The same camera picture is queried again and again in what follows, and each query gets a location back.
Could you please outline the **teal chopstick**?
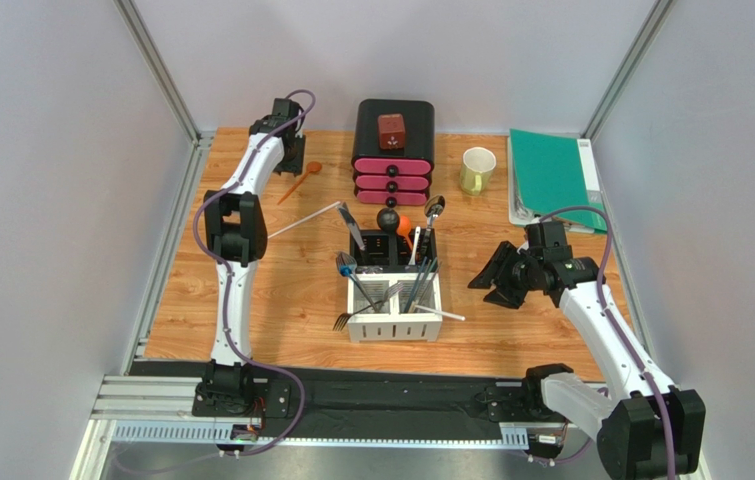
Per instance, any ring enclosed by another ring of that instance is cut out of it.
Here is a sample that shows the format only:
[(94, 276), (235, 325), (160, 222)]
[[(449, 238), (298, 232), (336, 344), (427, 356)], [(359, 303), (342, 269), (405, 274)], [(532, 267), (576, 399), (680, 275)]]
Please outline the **teal chopstick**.
[(411, 293), (408, 298), (406, 312), (410, 313), (413, 308), (413, 304), (422, 298), (426, 285), (429, 282), (430, 277), (438, 269), (438, 258), (426, 259), (420, 268), (420, 272), (415, 280)]

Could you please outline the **steel spoon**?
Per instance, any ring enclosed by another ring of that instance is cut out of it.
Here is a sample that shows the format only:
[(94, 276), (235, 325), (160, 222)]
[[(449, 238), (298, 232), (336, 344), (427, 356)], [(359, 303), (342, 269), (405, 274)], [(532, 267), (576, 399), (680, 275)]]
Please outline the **steel spoon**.
[(443, 195), (432, 196), (425, 205), (426, 227), (424, 233), (420, 237), (419, 253), (422, 257), (426, 255), (426, 251), (430, 242), (430, 237), (434, 228), (434, 223), (438, 217), (443, 213), (446, 205), (446, 200)]

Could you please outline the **dark blue chopstick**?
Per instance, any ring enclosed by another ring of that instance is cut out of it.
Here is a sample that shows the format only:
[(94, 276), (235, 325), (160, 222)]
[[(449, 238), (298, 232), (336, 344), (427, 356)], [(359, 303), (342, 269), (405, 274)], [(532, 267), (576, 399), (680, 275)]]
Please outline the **dark blue chopstick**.
[(405, 277), (402, 280), (403, 288), (401, 290), (401, 293), (399, 294), (400, 313), (407, 312), (407, 304), (409, 303), (409, 298), (415, 282), (418, 279), (418, 270), (419, 266), (417, 264), (406, 266)]

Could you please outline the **white orange chopstick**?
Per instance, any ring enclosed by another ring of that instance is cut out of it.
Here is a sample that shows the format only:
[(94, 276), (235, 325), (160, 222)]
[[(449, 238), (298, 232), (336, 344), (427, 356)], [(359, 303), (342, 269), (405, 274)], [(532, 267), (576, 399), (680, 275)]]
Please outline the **white orange chopstick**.
[(342, 201), (333, 202), (332, 204), (327, 205), (326, 207), (323, 207), (323, 208), (321, 208), (321, 209), (319, 209), (319, 210), (317, 210), (317, 211), (315, 211), (315, 212), (313, 212), (313, 213), (311, 213), (311, 214), (309, 214), (309, 215), (307, 215), (307, 216), (305, 216), (305, 217), (303, 217), (303, 218), (301, 218), (301, 219), (299, 219), (299, 220), (297, 220), (297, 221), (295, 221), (295, 222), (293, 222), (293, 223), (291, 223), (291, 224), (289, 224), (289, 225), (281, 228), (280, 230), (277, 230), (276, 232), (273, 232), (273, 233), (269, 234), (268, 238), (269, 239), (275, 238), (275, 237), (277, 237), (277, 236), (279, 236), (279, 235), (281, 235), (283, 233), (286, 233), (286, 232), (288, 232), (288, 231), (290, 231), (290, 230), (292, 230), (294, 228), (297, 228), (298, 226), (303, 225), (303, 224), (305, 224), (305, 223), (307, 223), (307, 222), (309, 222), (309, 221), (311, 221), (311, 220), (313, 220), (313, 219), (315, 219), (315, 218), (323, 215), (324, 213), (329, 212), (330, 210), (333, 210), (333, 209), (335, 209), (337, 207), (340, 207), (342, 203), (343, 203)]

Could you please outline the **black utensil caddy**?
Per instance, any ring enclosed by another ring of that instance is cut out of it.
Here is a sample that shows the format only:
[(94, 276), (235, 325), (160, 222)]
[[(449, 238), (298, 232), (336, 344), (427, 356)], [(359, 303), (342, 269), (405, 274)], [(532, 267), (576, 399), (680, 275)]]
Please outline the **black utensil caddy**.
[(418, 251), (413, 265), (408, 264), (410, 247), (400, 236), (372, 229), (362, 230), (361, 237), (366, 253), (359, 248), (353, 235), (349, 236), (349, 254), (356, 260), (358, 273), (416, 273), (424, 258), (433, 260), (437, 257), (435, 233), (431, 235), (426, 250)]

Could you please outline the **pale yellow mug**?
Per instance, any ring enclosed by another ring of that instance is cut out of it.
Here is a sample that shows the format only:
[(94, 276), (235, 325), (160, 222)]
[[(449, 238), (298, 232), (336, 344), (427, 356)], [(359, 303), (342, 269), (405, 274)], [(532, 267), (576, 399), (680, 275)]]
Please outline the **pale yellow mug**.
[(460, 188), (472, 196), (480, 195), (497, 166), (495, 154), (483, 147), (472, 147), (462, 156)]

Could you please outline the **white slotted utensil caddy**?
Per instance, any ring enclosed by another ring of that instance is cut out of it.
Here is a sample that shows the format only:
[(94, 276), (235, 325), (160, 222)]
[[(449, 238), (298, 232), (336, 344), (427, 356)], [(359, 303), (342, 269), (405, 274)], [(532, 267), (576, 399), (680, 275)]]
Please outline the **white slotted utensil caddy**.
[[(384, 291), (392, 283), (402, 282), (404, 277), (405, 273), (363, 274), (359, 280), (377, 303), (381, 302)], [(436, 341), (442, 327), (442, 317), (414, 309), (410, 313), (400, 313), (399, 294), (395, 295), (388, 307), (379, 313), (361, 313), (354, 316), (344, 328), (349, 340), (353, 343)], [(440, 279), (437, 273), (430, 277), (424, 295), (414, 304), (442, 309)], [(346, 312), (354, 312), (368, 306), (370, 305), (362, 293), (352, 281), (349, 281)]]

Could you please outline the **steel fork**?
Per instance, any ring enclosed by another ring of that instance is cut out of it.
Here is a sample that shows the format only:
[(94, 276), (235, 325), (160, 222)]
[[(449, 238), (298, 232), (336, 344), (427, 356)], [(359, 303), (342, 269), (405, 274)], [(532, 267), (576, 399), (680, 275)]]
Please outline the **steel fork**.
[(358, 266), (356, 260), (347, 252), (338, 251), (335, 258), (336, 268), (341, 276), (350, 279), (354, 286), (362, 293), (363, 297), (368, 301), (372, 310), (375, 313), (379, 312), (379, 307), (374, 302), (370, 294), (365, 289), (362, 282), (359, 280), (356, 274), (356, 268)]

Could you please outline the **small white plastic spoon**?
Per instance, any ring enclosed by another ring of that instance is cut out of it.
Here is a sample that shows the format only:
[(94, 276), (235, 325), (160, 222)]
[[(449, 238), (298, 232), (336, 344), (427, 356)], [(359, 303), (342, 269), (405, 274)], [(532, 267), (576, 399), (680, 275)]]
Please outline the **small white plastic spoon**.
[(409, 266), (414, 266), (417, 263), (420, 235), (421, 235), (421, 227), (416, 226), (412, 234), (412, 247), (410, 248), (410, 256), (408, 260)]

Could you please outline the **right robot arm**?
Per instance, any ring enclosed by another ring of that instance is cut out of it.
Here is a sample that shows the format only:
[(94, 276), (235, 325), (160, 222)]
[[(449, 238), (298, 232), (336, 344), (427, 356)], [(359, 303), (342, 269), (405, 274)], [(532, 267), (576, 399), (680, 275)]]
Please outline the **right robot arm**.
[(530, 368), (531, 409), (563, 416), (594, 441), (612, 479), (673, 479), (699, 466), (706, 406), (650, 358), (613, 299), (603, 262), (578, 257), (559, 221), (532, 223), (526, 241), (501, 242), (470, 282), (487, 303), (521, 307), (531, 292), (549, 297), (572, 323), (600, 369), (599, 392), (564, 364)]

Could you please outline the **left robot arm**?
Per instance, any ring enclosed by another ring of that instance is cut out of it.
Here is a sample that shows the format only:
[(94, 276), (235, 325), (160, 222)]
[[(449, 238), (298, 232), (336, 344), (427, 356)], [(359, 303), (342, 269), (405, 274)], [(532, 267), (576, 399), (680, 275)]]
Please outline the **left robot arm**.
[(291, 97), (275, 99), (270, 114), (250, 127), (234, 173), (205, 193), (194, 216), (194, 239), (214, 260), (219, 282), (217, 333), (196, 387), (197, 417), (245, 417), (260, 404), (249, 334), (253, 283), (268, 246), (260, 195), (273, 173), (301, 170), (305, 138), (298, 128), (306, 113)]

